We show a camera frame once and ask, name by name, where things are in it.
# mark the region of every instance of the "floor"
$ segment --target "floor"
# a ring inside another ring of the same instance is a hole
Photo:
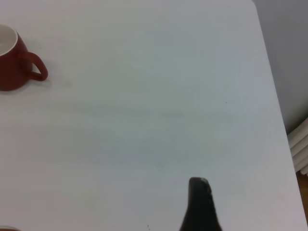
[[[308,117],[308,1],[252,0],[287,133]]]
[[[302,196],[306,220],[308,221],[308,176],[299,172],[296,174],[300,195]]]

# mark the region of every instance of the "red mug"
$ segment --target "red mug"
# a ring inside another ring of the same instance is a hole
[[[33,64],[40,73],[32,71]],[[28,52],[18,33],[9,26],[0,25],[0,90],[14,90],[30,79],[44,81],[47,76],[43,61]]]

